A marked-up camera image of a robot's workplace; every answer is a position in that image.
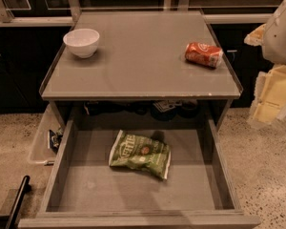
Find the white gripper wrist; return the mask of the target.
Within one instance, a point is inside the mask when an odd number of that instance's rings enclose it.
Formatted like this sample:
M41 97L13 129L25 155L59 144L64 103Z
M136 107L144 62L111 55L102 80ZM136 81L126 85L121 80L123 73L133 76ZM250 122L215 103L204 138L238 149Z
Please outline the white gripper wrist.
M246 35L244 43L262 45L263 57L275 63L267 73L258 73L255 99L249 111L248 123L254 128L263 128L286 117L286 0L266 25L262 24Z

